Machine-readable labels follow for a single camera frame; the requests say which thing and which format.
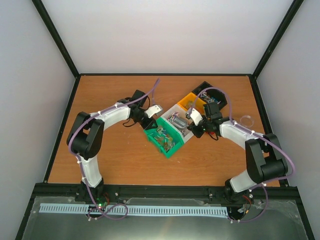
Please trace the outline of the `orange candy bin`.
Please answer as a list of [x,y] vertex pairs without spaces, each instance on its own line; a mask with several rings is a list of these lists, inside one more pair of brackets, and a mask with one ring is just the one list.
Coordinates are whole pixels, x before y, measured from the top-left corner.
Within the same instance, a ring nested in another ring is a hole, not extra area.
[[[181,99],[177,104],[184,109],[186,112],[192,107],[194,101],[196,100],[196,95],[192,92],[190,92],[188,95],[186,95],[183,99]],[[202,99],[198,98],[195,101],[195,109],[201,114],[204,115],[204,105],[206,104],[205,101]]]

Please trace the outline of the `green candy bin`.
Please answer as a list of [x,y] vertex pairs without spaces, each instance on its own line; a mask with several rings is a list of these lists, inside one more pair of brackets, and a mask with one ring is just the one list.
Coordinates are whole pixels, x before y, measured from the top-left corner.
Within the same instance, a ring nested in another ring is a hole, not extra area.
[[157,127],[144,130],[144,133],[147,140],[169,159],[184,145],[184,139],[166,119],[160,117],[155,122]]

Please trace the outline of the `metal scoop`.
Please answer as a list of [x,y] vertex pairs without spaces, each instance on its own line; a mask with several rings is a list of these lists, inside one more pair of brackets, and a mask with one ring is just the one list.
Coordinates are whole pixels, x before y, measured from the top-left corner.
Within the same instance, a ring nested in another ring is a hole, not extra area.
[[177,128],[177,129],[187,129],[188,128],[188,121],[185,118],[176,116],[173,120],[172,120],[172,124]]

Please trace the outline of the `black candy bin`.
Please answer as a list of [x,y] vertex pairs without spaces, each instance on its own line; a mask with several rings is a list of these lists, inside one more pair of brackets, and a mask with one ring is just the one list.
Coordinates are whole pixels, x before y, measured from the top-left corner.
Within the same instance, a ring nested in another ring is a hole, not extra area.
[[[192,93],[194,93],[197,96],[202,90],[210,87],[212,87],[211,84],[209,84],[206,81],[203,81],[200,85],[198,85],[196,88],[192,90]],[[199,96],[199,98],[205,101],[206,103],[215,102],[218,105],[219,110],[222,110],[228,104],[225,95],[217,89],[208,89],[205,92],[203,92]]]

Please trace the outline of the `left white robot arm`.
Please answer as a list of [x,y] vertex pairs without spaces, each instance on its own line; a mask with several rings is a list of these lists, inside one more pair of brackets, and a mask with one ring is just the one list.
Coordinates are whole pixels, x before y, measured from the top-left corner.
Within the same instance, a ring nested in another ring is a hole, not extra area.
[[109,127],[125,120],[133,120],[144,130],[158,127],[154,115],[162,107],[153,104],[144,109],[149,96],[136,90],[132,97],[120,99],[113,106],[93,113],[80,112],[76,116],[67,137],[67,146],[77,158],[81,171],[81,187],[92,201],[99,201],[104,195],[104,180],[99,170],[98,153],[102,146],[103,134]]

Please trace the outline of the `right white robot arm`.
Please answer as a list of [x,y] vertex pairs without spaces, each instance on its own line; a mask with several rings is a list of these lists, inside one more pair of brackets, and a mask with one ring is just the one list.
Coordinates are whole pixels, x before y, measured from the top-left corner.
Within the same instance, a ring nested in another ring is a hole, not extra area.
[[287,174],[287,160],[276,135],[257,133],[231,117],[223,117],[216,103],[206,103],[203,109],[204,114],[194,107],[188,109],[186,117],[192,123],[187,129],[197,138],[214,133],[216,141],[228,139],[245,151],[246,169],[225,182],[224,198],[227,202],[234,203],[240,194],[252,187]]

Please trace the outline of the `white candy bin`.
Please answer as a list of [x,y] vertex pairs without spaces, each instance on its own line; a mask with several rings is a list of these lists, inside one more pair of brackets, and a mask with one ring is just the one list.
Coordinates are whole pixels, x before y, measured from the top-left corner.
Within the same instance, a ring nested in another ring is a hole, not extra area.
[[193,133],[188,130],[188,126],[192,123],[192,120],[187,119],[186,114],[187,112],[182,107],[175,104],[161,115],[161,117],[179,133],[184,143],[194,136]]

